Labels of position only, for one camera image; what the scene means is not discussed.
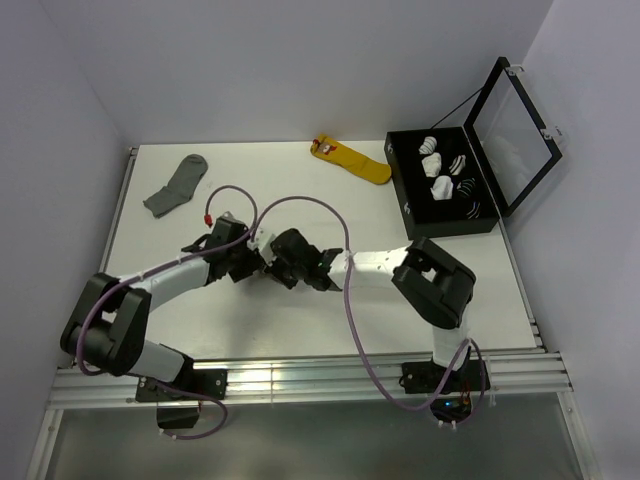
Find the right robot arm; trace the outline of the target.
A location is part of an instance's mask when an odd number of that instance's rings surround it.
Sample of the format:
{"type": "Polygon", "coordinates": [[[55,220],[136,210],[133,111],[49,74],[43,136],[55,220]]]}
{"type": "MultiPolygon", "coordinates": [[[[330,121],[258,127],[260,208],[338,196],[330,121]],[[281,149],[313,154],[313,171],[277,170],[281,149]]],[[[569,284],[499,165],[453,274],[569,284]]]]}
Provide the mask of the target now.
{"type": "Polygon", "coordinates": [[[427,238],[391,250],[319,250],[295,228],[278,235],[260,228],[249,248],[265,262],[264,272],[291,289],[302,282],[320,291],[395,287],[433,331],[433,378],[452,390],[468,374],[465,310],[475,274],[427,238]]]}

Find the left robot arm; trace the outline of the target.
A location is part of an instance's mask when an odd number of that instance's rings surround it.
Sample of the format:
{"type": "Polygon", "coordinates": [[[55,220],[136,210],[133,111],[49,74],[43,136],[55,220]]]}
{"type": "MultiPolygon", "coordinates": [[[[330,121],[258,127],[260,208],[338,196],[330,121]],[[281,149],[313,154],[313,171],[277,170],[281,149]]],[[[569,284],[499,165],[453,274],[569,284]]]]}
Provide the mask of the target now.
{"type": "Polygon", "coordinates": [[[256,259],[247,247],[250,235],[243,222],[220,216],[175,260],[128,277],[93,275],[61,334],[62,351],[100,373],[154,379],[172,399],[199,390],[191,357],[146,339],[149,316],[186,292],[225,276],[238,278],[256,259]]]}

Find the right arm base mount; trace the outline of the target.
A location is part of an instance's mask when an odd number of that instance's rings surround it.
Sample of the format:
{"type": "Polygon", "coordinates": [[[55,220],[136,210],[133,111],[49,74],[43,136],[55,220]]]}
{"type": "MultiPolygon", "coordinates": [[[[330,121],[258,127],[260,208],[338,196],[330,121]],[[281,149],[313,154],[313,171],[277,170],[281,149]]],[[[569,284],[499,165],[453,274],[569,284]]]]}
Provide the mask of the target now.
{"type": "MultiPolygon", "coordinates": [[[[445,368],[432,361],[405,362],[401,365],[399,385],[406,394],[434,393],[445,373],[445,368]]],[[[442,395],[452,393],[480,393],[491,387],[489,374],[484,362],[468,360],[457,371],[453,371],[441,391],[442,395]]]]}

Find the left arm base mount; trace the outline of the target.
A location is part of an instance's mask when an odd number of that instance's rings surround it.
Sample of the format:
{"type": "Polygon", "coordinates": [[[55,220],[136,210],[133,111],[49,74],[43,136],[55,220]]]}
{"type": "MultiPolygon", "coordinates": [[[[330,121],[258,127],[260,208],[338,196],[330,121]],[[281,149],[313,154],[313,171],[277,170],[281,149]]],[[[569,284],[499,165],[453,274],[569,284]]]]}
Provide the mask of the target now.
{"type": "Polygon", "coordinates": [[[202,438],[209,432],[193,433],[203,415],[205,403],[220,408],[221,418],[212,428],[215,433],[222,429],[228,419],[228,409],[222,403],[227,387],[226,369],[194,370],[191,378],[175,382],[161,382],[152,378],[138,380],[135,402],[156,406],[156,423],[165,434],[177,438],[202,438]]]}

